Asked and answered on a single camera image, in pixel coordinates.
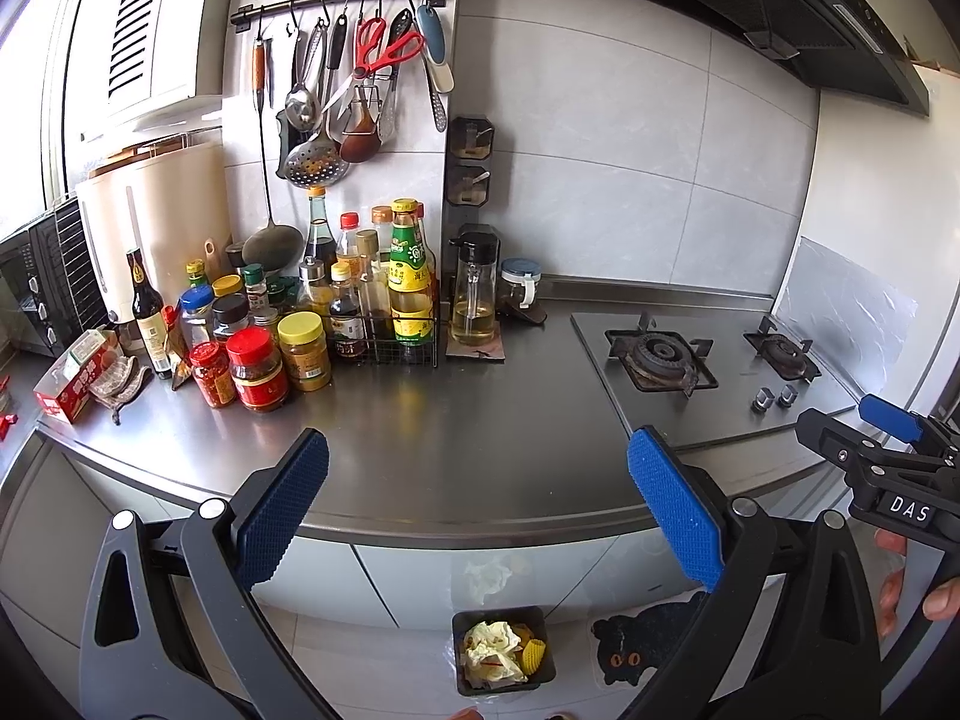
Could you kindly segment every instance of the red cardboard box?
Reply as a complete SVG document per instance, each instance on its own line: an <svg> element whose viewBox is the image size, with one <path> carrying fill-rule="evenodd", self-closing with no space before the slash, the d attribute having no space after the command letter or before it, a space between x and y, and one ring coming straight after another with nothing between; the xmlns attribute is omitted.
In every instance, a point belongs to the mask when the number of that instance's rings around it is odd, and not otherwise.
<svg viewBox="0 0 960 720"><path fill-rule="evenodd" d="M112 330L88 330L51 365L34 387L43 413L73 424L90 399L90 384L122 354Z"/></svg>

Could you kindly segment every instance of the finger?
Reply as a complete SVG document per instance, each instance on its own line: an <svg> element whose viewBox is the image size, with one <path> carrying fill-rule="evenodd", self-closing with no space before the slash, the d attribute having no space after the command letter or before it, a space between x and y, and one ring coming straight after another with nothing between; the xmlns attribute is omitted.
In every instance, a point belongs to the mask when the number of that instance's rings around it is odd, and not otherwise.
<svg viewBox="0 0 960 720"><path fill-rule="evenodd" d="M960 613L960 579L941 584L923 601L923 616L928 620L949 620L957 613Z"/></svg>
<svg viewBox="0 0 960 720"><path fill-rule="evenodd" d="M890 531L879 528L874 533L874 541L880 549L896 552L898 555L906 555L906 536L900 536L897 533L890 533Z"/></svg>
<svg viewBox="0 0 960 720"><path fill-rule="evenodd" d="M880 610L892 613L896 609L901 592L904 591L904 570L894 571L880 586Z"/></svg>
<svg viewBox="0 0 960 720"><path fill-rule="evenodd" d="M877 616L877 635L880 638L886 638L891 635L896 627L896 615L894 613L880 613Z"/></svg>

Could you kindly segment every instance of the blue textured pad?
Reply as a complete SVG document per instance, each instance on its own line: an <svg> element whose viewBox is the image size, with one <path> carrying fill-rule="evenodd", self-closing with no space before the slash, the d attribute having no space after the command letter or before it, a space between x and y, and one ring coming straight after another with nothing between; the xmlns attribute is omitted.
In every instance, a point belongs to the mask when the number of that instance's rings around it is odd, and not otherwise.
<svg viewBox="0 0 960 720"><path fill-rule="evenodd" d="M246 590L277 570L330 465L323 433L314 433L267 490L237 533L237 583Z"/></svg>
<svg viewBox="0 0 960 720"><path fill-rule="evenodd" d="M713 592L723 572L720 531L670 458L645 430L627 447L627 469L683 573Z"/></svg>
<svg viewBox="0 0 960 720"><path fill-rule="evenodd" d="M876 395L864 395L860 401L860 418L904 443L920 440L923 431L916 415L887 403Z"/></svg>

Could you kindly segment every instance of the scissors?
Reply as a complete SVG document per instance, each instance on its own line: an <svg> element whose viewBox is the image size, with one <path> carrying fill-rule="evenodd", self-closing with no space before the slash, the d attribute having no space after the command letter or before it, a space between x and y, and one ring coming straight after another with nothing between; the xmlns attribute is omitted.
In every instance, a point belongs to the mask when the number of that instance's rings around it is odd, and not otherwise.
<svg viewBox="0 0 960 720"><path fill-rule="evenodd" d="M378 49L383 40L383 33L387 29L387 22L379 16L365 20L358 26L356 32L356 67L346 81L333 93L323 111L333 107L333 103L342 98L350 87L369 79L378 70L400 65L401 62L413 59L424 47L424 36L411 30L401 35L380 53L376 59L371 59L373 52Z"/></svg>

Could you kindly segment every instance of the blue lid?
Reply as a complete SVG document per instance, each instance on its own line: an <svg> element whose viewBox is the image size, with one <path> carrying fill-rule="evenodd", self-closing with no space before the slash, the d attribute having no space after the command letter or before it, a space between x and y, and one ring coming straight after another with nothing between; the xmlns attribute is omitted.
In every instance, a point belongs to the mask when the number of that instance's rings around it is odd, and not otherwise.
<svg viewBox="0 0 960 720"><path fill-rule="evenodd" d="M213 288L209 284L191 287L181 295L181 306L187 311L195 311L213 303Z"/></svg>
<svg viewBox="0 0 960 720"><path fill-rule="evenodd" d="M525 257L511 257L504 260L500 270L504 274L513 274L514 276L539 276L542 273L539 263Z"/></svg>

